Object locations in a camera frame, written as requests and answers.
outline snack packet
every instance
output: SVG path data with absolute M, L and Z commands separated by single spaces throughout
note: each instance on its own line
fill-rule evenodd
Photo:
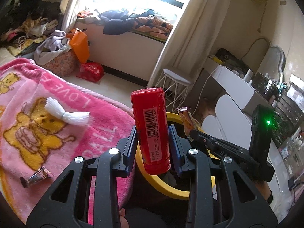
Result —
M 19 178 L 21 184 L 24 188 L 28 188 L 43 179 L 53 177 L 52 173 L 48 171 L 44 166 L 41 166 L 30 178 L 25 179 L 23 177 Z
M 188 137 L 190 141 L 193 141 L 193 139 L 190 137 L 190 131 L 195 129 L 199 131 L 199 127 L 201 126 L 200 123 L 194 119 L 194 117 L 189 112 L 190 108 L 188 107 L 181 107 L 178 108 L 178 114 L 183 122 L 185 135 Z

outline cartoon bear print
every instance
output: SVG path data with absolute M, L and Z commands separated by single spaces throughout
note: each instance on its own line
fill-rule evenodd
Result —
M 73 135 L 64 139 L 58 137 L 66 123 L 47 112 L 46 100 L 36 100 L 29 115 L 25 113 L 25 103 L 17 114 L 16 125 L 3 133 L 5 140 L 20 151 L 23 161 L 35 171 L 47 160 L 50 150 L 76 140 Z
M 2 117 L 5 110 L 5 106 L 0 105 L 0 118 Z
M 5 76 L 3 80 L 0 80 L 0 95 L 14 90 L 14 88 L 10 88 L 10 86 L 19 80 L 20 77 L 14 73 L 9 73 L 7 76 Z

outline metal screw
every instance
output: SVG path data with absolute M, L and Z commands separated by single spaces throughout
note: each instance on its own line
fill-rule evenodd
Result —
M 230 157 L 225 157 L 225 158 L 224 158 L 224 161 L 225 161 L 226 163 L 230 164 L 230 163 L 232 163 L 232 158 L 230 158 Z
M 199 151 L 198 151 L 197 149 L 195 149 L 195 148 L 190 148 L 190 149 L 189 149 L 189 153 L 190 153 L 190 154 L 198 154 Z
M 119 149 L 118 148 L 111 148 L 110 150 L 109 150 L 109 153 L 110 154 L 118 154 L 118 152 L 119 152 Z
M 76 158 L 75 158 L 75 160 L 74 160 L 74 161 L 75 161 L 76 163 L 81 163 L 83 160 L 84 160 L 84 158 L 83 158 L 83 157 L 78 156 L 78 157 L 76 157 Z

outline red plastic bag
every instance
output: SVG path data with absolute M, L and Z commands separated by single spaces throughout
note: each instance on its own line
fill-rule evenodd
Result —
M 104 74 L 103 67 L 99 63 L 82 63 L 77 77 L 96 83 Z

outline barcode sticker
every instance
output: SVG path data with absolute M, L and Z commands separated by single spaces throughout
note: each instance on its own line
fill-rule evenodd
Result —
M 147 131 L 147 141 L 151 162 L 159 161 L 162 157 L 161 140 L 159 138 L 159 124 L 156 107 L 143 110 Z

